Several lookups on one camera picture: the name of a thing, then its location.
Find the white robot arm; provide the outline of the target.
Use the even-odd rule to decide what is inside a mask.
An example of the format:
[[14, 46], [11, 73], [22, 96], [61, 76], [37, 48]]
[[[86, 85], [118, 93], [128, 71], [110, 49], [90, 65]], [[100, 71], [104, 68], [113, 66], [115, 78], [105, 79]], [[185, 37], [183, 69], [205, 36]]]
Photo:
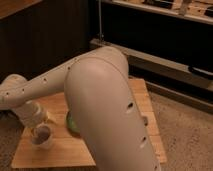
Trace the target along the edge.
[[29, 80], [0, 83], [0, 110], [58, 92], [100, 171], [161, 171], [118, 49], [97, 48]]

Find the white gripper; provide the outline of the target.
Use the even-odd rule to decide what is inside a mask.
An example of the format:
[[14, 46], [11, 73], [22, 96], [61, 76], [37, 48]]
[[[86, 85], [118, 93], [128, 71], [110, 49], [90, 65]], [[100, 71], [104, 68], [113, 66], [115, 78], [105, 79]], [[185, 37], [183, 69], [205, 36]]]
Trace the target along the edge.
[[52, 115], [47, 115], [47, 110], [35, 101], [27, 101], [23, 105], [14, 109], [14, 113], [19, 117], [21, 123], [31, 129], [32, 139], [38, 138], [37, 127], [40, 124], [56, 125], [56, 119]]

